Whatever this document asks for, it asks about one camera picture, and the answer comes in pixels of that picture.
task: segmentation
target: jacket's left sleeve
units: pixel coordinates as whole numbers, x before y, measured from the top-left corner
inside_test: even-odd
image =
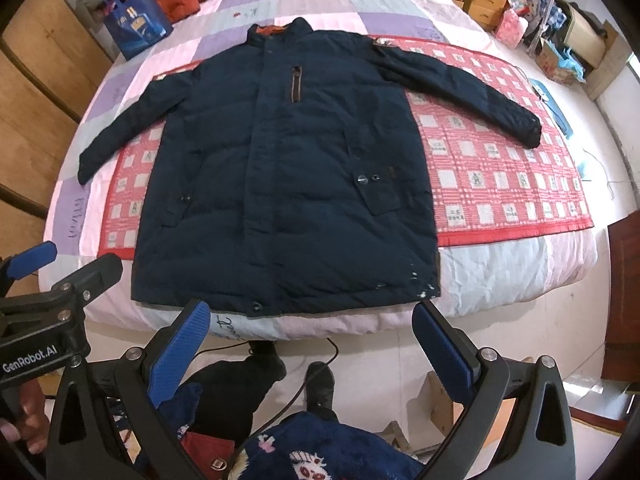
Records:
[[[180,104],[190,94],[197,74],[198,68],[195,68],[149,83],[137,102],[124,110],[80,154],[78,182],[84,186],[113,153]]]
[[[499,126],[527,148],[540,145],[542,127],[531,111],[505,97],[464,70],[431,56],[379,46],[371,38],[351,34],[359,54],[388,81],[451,101]]]

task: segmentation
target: mattress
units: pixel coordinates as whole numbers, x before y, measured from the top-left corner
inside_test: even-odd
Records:
[[[58,258],[39,273],[41,290],[95,259],[105,200],[116,157],[90,186],[76,181],[78,155],[151,78],[243,42],[253,23],[285,25],[303,16],[315,29],[423,38],[500,57],[490,37],[450,0],[208,0],[174,33],[129,62],[119,59],[106,75],[78,127],[62,165],[47,218],[45,239]],[[447,317],[529,301],[580,280],[596,262],[590,229],[439,249],[442,296],[434,304]],[[131,262],[120,283],[86,309],[88,319],[133,330],[158,330],[178,310],[130,300]],[[212,313],[210,332],[232,339],[295,339],[337,333],[370,333],[408,326],[414,304],[316,316],[248,319]]]

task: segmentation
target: foot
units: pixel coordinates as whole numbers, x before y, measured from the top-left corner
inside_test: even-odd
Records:
[[[331,410],[334,403],[334,374],[323,362],[315,361],[306,369],[305,382],[311,377],[313,378],[305,386],[306,410]]]
[[[276,352],[276,345],[273,341],[249,341],[249,348],[249,353],[252,356],[263,359],[273,369],[276,381],[281,381],[286,377],[287,367]]]

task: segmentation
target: hand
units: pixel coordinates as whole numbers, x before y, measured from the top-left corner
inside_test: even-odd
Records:
[[[18,390],[22,416],[15,425],[0,418],[0,431],[9,442],[22,439],[31,454],[42,453],[47,448],[49,419],[44,413],[44,394],[37,379],[22,384]]]

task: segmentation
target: blue shopping bag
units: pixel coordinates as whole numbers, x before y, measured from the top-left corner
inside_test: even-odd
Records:
[[[174,30],[155,0],[111,0],[104,25],[129,60]]]

